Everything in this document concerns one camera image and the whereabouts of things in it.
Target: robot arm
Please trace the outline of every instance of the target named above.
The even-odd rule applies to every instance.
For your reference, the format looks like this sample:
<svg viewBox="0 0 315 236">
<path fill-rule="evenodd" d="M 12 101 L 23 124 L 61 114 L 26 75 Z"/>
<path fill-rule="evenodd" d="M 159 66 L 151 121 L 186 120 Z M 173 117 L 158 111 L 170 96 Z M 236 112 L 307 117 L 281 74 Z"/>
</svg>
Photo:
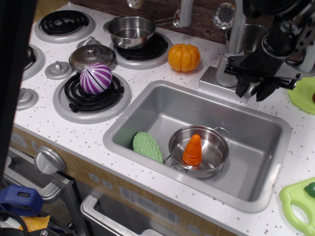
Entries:
<svg viewBox="0 0 315 236">
<path fill-rule="evenodd" d="M 251 13 L 250 6 L 255 9 L 254 13 Z M 293 89 L 297 80 L 310 75 L 315 63 L 313 0 L 243 0 L 243 13 L 247 18 L 260 14 L 275 17 L 254 52 L 231 56 L 227 60 L 225 73 L 238 79 L 236 93 L 240 97 L 251 88 L 257 101 L 262 101 L 275 89 Z M 288 58 L 299 51 L 302 51 L 302 60 L 289 62 Z"/>
</svg>

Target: oven door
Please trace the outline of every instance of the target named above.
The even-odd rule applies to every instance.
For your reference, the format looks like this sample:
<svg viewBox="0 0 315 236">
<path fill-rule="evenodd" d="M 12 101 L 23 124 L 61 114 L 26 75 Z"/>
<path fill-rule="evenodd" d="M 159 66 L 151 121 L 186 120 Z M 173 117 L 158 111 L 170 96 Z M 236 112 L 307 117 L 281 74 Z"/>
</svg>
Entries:
<svg viewBox="0 0 315 236">
<path fill-rule="evenodd" d="M 49 227 L 74 236 L 89 236 L 87 222 L 80 215 L 74 180 L 55 173 L 44 175 L 34 167 L 34 159 L 9 147 L 3 173 L 3 186 L 10 184 L 36 189 L 44 200 L 42 215 L 50 215 Z"/>
<path fill-rule="evenodd" d="M 180 236 L 116 200 L 76 181 L 84 199 L 81 213 L 94 236 Z"/>
</svg>

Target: orange carrot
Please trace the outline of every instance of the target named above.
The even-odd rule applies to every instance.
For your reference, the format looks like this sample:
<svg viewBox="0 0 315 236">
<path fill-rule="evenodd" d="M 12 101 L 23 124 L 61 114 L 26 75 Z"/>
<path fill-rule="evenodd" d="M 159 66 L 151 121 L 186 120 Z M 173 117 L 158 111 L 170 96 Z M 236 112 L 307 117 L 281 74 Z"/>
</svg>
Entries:
<svg viewBox="0 0 315 236">
<path fill-rule="evenodd" d="M 188 142 L 184 154 L 183 161 L 191 166 L 200 164 L 202 160 L 202 145 L 201 138 L 198 134 L 195 134 L 191 137 Z"/>
</svg>

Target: stainless steel sink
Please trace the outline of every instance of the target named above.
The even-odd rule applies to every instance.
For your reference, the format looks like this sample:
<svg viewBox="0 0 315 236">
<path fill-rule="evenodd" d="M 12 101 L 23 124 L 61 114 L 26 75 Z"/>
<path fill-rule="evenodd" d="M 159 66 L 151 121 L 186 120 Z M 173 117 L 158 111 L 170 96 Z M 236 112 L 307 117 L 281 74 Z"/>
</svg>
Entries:
<svg viewBox="0 0 315 236">
<path fill-rule="evenodd" d="M 187 125 L 222 127 L 231 134 L 229 156 L 213 177 L 196 179 L 174 168 L 169 158 L 158 163 L 133 151 L 139 132 L 150 133 L 169 156 L 172 134 Z M 264 210 L 291 137 L 281 118 L 264 114 L 166 81 L 150 83 L 105 133 L 105 146 L 183 184 L 246 212 Z"/>
</svg>

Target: countertop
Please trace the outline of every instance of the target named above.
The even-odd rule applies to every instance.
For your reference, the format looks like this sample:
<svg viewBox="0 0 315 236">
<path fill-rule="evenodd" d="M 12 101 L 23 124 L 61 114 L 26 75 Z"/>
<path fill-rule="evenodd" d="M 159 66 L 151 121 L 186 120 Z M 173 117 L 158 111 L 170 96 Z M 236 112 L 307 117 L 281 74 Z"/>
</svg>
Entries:
<svg viewBox="0 0 315 236">
<path fill-rule="evenodd" d="M 109 46 L 110 35 L 103 31 L 102 26 L 111 20 L 113 15 L 70 3 L 61 9 L 79 10 L 92 16 L 96 22 L 92 36 L 103 45 Z M 122 76 L 130 85 L 131 102 L 150 82 L 156 80 L 166 80 L 201 91 L 198 89 L 199 79 L 209 66 L 217 67 L 224 50 L 224 45 L 219 43 L 160 28 L 157 28 L 157 31 L 165 34 L 173 44 L 190 43 L 197 46 L 201 53 L 200 64 L 194 71 L 188 73 L 177 72 L 168 63 L 148 70 L 130 70 L 115 64 L 111 65 L 113 73 Z M 103 135 L 117 118 L 86 125 L 69 122 L 55 112 L 53 94 L 62 80 L 48 79 L 45 76 L 45 68 L 57 60 L 68 61 L 78 43 L 52 45 L 39 40 L 32 31 L 30 44 L 42 50 L 45 55 L 45 65 L 34 77 L 23 81 L 21 87 L 35 90 L 39 95 L 39 101 L 30 109 L 16 112 L 15 126 L 53 142 L 54 145 L 63 147 L 101 168 L 111 170 L 118 176 L 237 235 L 303 235 L 285 219 L 279 193 L 285 186 L 315 175 L 315 116 L 295 107 L 288 97 L 287 90 L 280 88 L 262 102 L 256 102 L 252 98 L 247 103 L 221 97 L 216 91 L 201 91 L 280 117 L 292 127 L 292 137 L 269 206 L 259 213 L 246 213 L 106 149 L 103 145 Z"/>
</svg>

